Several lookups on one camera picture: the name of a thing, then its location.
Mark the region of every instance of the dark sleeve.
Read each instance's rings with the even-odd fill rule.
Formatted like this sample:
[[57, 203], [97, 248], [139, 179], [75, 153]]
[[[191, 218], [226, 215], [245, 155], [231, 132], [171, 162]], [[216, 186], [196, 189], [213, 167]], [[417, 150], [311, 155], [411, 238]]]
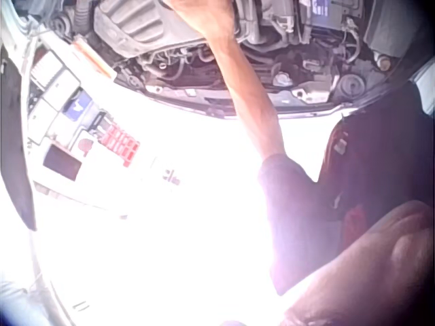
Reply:
[[315, 216], [327, 214], [317, 184], [286, 155], [267, 158], [259, 182], [266, 196], [275, 254], [271, 278], [277, 293], [283, 295], [335, 256], [339, 233], [331, 235], [328, 228], [324, 232], [322, 228], [329, 225]]

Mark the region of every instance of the battery label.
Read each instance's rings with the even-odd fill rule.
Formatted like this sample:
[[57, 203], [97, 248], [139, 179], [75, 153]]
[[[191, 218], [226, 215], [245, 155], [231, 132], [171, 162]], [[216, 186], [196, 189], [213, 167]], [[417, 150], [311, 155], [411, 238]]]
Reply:
[[328, 0], [313, 0], [313, 13], [328, 17]]

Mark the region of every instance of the engine bay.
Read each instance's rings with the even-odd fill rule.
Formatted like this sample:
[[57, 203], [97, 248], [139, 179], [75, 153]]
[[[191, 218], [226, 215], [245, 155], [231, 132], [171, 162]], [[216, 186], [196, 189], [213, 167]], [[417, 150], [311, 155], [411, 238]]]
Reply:
[[[206, 41], [168, 0], [57, 1], [62, 10], [52, 13], [51, 28], [66, 40], [85, 37], [123, 86], [168, 96], [185, 90], [187, 97], [226, 89]], [[286, 91], [304, 105], [353, 101], [382, 84], [420, 25], [406, 0], [232, 4], [234, 35], [267, 92]]]

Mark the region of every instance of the person's arm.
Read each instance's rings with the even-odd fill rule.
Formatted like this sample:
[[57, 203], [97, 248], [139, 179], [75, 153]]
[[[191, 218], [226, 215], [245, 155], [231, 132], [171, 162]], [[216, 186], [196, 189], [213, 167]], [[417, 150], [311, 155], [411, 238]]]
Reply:
[[263, 160], [285, 154], [277, 111], [234, 37], [210, 39], [209, 45], [234, 108]]
[[285, 154], [277, 112], [234, 38], [231, 1], [171, 0], [171, 6], [209, 43], [237, 115], [263, 159], [259, 179], [275, 251], [271, 278], [282, 295], [336, 253], [334, 239], [325, 237], [328, 226], [313, 220], [323, 211], [316, 209], [317, 188]]
[[285, 154], [277, 111], [234, 38], [230, 0], [171, 0], [171, 6], [207, 40], [239, 119], [262, 159]]

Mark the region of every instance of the dark shirt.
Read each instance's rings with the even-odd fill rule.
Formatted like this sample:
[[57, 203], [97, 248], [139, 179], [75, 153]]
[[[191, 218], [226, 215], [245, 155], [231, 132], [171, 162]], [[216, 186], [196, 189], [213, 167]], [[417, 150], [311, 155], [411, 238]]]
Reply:
[[279, 295], [349, 245], [343, 230], [355, 215], [368, 229], [408, 200], [433, 206], [433, 139], [434, 120], [422, 111], [419, 91], [409, 82], [339, 122], [317, 183], [285, 155], [264, 161], [259, 182]]

